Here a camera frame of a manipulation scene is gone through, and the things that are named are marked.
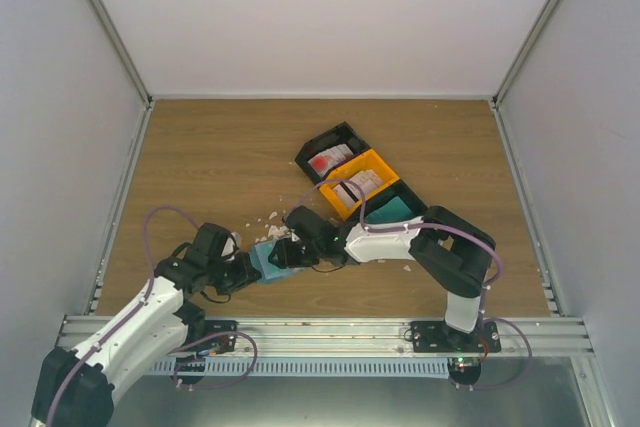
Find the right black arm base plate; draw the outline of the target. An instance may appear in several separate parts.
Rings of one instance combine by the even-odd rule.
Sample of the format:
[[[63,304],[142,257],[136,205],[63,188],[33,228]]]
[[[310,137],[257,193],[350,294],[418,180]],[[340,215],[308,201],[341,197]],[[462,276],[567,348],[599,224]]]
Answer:
[[[499,353],[502,350],[495,322],[478,324],[471,333],[449,327],[443,320],[411,321],[403,334],[415,353]]]

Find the blue leather card holder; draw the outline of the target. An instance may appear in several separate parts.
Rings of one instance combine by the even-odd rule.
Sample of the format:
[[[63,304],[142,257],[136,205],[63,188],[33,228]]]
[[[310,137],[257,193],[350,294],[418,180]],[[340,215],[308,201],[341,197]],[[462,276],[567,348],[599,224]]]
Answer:
[[[251,265],[261,274],[258,283],[271,284],[292,277],[303,271],[302,268],[280,269],[268,260],[273,251],[276,240],[270,240],[254,244],[249,250]]]

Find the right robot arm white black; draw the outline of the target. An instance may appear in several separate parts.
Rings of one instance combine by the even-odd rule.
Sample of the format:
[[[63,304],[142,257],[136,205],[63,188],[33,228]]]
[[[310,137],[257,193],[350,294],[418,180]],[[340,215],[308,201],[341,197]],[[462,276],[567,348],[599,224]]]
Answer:
[[[342,268],[378,260],[414,261],[447,292],[436,338],[456,352],[477,343],[485,291],[504,266],[494,240],[453,212],[436,206],[409,220],[371,224],[359,218],[335,225],[300,206],[285,225],[289,236],[276,242],[269,263],[287,269],[321,262]]]

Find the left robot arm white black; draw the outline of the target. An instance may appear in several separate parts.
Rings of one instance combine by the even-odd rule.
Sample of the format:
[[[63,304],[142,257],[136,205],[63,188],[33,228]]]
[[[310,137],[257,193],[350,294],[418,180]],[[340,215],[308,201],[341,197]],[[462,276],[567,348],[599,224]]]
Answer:
[[[203,224],[190,242],[154,265],[150,279],[117,315],[93,335],[43,360],[31,407],[46,426],[105,426],[116,404],[156,362],[172,354],[187,362],[235,347],[237,326],[214,326],[192,302],[213,288],[218,302],[262,274],[237,235]]]

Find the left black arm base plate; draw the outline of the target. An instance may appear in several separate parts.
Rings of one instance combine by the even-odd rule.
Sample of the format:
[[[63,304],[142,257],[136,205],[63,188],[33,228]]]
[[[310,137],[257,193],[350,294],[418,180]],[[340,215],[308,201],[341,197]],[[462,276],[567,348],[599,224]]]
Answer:
[[[205,319],[195,327],[190,327],[185,342],[173,353],[214,351],[231,352],[235,348],[235,320]]]

